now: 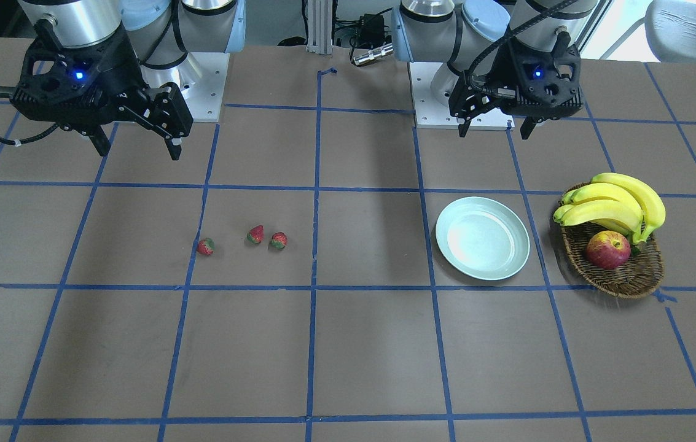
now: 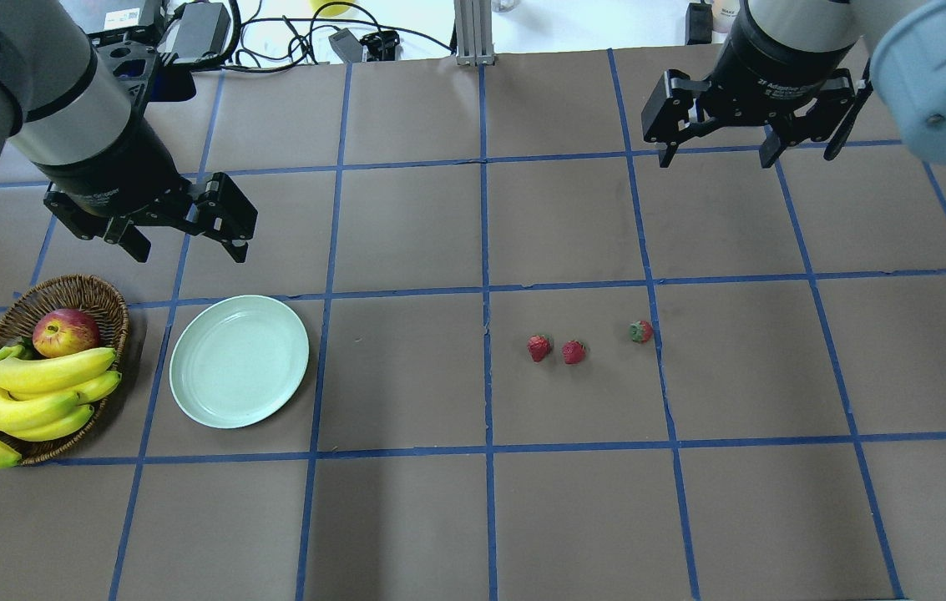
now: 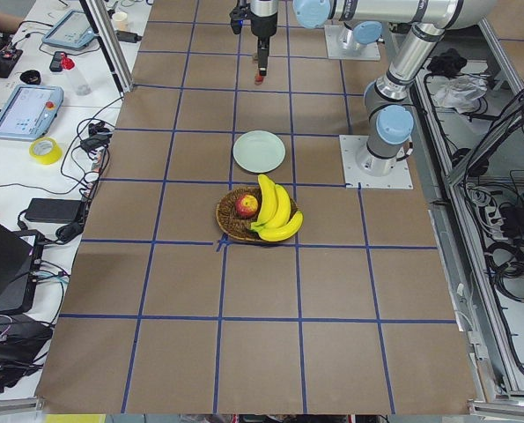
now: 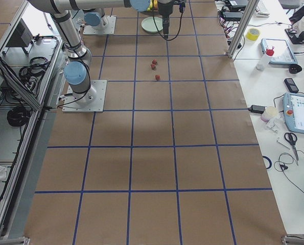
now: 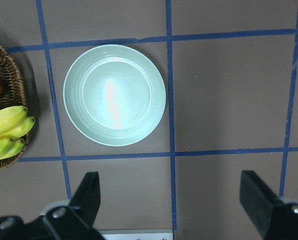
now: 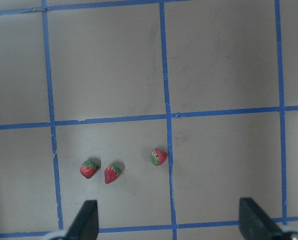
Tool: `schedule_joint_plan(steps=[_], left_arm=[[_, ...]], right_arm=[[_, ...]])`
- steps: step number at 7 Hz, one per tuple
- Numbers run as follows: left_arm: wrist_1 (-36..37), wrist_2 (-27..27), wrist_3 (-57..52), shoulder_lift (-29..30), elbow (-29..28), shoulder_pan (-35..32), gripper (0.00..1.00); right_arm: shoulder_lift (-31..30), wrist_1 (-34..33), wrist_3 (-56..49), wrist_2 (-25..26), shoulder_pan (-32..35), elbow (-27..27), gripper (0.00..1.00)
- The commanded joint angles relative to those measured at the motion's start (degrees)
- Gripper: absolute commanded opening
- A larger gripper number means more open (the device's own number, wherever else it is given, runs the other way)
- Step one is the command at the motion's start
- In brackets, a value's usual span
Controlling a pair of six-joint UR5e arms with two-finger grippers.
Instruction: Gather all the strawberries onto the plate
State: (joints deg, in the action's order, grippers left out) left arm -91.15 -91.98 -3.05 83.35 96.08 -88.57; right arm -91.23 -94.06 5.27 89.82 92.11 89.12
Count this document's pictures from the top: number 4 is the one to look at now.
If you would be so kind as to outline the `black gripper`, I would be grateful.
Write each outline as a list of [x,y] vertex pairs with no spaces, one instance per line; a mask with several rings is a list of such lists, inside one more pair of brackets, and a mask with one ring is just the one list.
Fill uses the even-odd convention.
[[169,16],[173,13],[173,1],[172,0],[158,0],[157,1],[158,12],[163,17],[162,27],[163,35],[166,39],[169,38]]

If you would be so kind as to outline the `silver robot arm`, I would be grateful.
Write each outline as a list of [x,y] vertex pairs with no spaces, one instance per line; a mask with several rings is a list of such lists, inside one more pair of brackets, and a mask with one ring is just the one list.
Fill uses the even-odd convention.
[[[102,21],[103,9],[109,7],[133,7],[138,12],[144,12],[152,3],[152,12],[154,12],[154,1],[92,1],[94,5],[92,7],[81,7],[84,14],[85,22],[93,27],[98,26]],[[173,13],[173,6],[176,1],[157,1],[157,9],[159,14],[162,16],[162,27],[163,35],[160,33],[159,28],[156,26],[154,13],[153,21],[157,29],[158,34],[166,41],[169,39],[169,26],[170,26],[170,15]]]
[[89,66],[91,52],[83,44],[80,34],[74,26],[70,10],[90,10],[133,7],[138,12],[145,11],[149,1],[29,1],[37,10],[51,15],[51,18],[62,38],[66,54],[70,59],[63,70],[68,81],[74,101],[64,105],[90,106],[97,97],[92,87]]

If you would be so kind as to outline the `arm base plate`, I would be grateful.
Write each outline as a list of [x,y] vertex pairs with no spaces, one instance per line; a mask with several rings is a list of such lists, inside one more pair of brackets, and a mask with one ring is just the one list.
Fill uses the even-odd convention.
[[113,35],[115,31],[116,16],[87,14],[84,17],[86,26],[84,35]]
[[75,96],[67,96],[62,111],[64,113],[103,112],[106,88],[106,80],[91,80],[90,90],[85,97],[75,102],[81,96],[76,93]]

